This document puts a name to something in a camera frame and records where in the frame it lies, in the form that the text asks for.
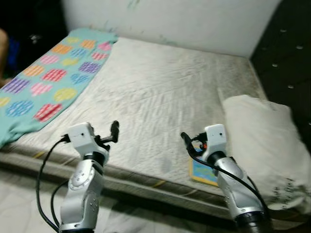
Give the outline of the white quilted mattress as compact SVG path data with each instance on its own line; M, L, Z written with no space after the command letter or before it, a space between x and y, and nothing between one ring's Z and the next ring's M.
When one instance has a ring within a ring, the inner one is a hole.
M193 181L180 137L226 122L223 102L248 95L266 100L250 62L239 56L119 38L103 68L76 101L40 131L0 149L0 168L36 174L44 153L69 127L89 122L98 134L121 124L104 167L105 189L157 210L231 218L224 194ZM278 230L300 226L311 212L274 211Z

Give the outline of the teal blanket with coloured hearts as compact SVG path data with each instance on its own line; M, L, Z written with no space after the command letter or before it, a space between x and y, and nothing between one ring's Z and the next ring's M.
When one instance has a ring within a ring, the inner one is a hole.
M69 107L103 68L115 33L71 31L0 89L0 148L44 128Z

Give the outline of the blue yellow children's book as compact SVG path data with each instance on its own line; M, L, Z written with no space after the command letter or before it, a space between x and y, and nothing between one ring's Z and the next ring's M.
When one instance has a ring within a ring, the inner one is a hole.
M214 175L212 168L199 162L189 159L189 174L193 181L208 184L211 186L218 186L217 177Z

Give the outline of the black bag with silver clasp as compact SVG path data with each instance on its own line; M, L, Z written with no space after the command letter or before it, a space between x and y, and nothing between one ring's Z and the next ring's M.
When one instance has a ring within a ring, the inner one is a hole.
M58 44L67 34L65 24L34 25L34 28L3 25L9 38L5 73L16 76Z

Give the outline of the black tufted headboard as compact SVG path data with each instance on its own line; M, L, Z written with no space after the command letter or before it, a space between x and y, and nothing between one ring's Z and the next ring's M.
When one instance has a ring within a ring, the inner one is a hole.
M310 0L281 0L251 62L271 102L288 106L301 133L310 131Z

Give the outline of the seated person in black shorts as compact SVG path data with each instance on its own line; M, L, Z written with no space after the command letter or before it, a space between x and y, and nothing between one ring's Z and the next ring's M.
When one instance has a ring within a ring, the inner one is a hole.
M3 78L4 70L6 69L6 60L9 49L9 37L7 33L0 28L0 87L7 84L7 81Z

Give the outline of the cream pillow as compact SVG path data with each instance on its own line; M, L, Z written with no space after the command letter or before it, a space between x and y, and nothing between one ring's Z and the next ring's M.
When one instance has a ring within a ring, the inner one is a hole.
M311 156L289 107L248 95L223 102L229 155L274 211L311 211Z

